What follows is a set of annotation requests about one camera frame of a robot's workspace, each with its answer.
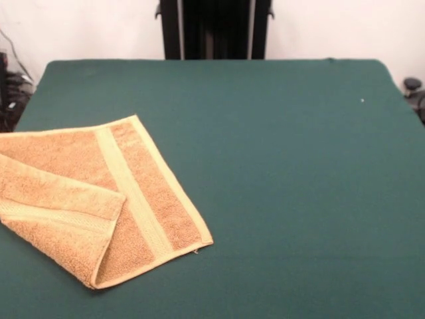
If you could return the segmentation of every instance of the table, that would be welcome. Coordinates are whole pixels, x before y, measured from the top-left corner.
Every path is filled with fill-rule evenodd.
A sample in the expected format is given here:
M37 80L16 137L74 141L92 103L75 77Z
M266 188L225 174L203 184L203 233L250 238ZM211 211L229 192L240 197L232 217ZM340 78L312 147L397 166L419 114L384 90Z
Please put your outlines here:
M0 318L425 316L425 135L380 62L53 62L18 130L132 114L215 244L91 291L0 227Z

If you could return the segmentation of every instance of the orange towel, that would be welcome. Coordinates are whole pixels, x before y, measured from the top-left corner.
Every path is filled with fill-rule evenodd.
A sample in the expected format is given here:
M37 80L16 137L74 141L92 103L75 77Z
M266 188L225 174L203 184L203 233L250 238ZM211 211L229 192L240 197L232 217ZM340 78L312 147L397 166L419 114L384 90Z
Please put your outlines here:
M0 219L90 288L213 243L137 116L1 134Z

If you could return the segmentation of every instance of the folded towel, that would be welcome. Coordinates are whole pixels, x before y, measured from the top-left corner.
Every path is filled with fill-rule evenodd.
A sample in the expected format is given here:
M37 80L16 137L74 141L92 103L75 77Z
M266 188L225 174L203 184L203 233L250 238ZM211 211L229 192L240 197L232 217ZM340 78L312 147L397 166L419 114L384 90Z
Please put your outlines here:
M90 288L213 243L137 116L1 134L0 220Z

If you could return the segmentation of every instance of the black metal frame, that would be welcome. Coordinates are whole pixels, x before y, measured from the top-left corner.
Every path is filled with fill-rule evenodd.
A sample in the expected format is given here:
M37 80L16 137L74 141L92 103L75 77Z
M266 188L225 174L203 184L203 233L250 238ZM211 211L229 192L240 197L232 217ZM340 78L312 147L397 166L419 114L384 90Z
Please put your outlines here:
M248 58L250 0L182 0L185 59L206 57L207 32L214 42L213 58ZM264 59L272 0L256 0L252 58ZM165 58L180 59L177 0L160 0Z
M263 60L266 56L268 16L272 0L257 0L255 3L254 34L252 37L252 59Z
M165 58L180 60L179 9L177 0L160 0Z

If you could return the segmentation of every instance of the black cable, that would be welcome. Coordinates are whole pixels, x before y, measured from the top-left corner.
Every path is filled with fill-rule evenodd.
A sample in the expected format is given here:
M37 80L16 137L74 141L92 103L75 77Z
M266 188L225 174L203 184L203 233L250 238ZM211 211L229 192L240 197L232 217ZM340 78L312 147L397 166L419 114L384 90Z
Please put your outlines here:
M18 62L19 66L22 68L22 70L25 72L25 74L29 77L29 79L34 82L33 78L29 74L28 70L25 68L25 66L19 60L19 57L18 57L18 54L16 53L15 45L13 44L13 41L3 32L3 30L1 30L1 28L0 28L0 34L3 35L3 37L6 39L6 41L9 42L9 44L11 45L13 56L15 57L16 61Z

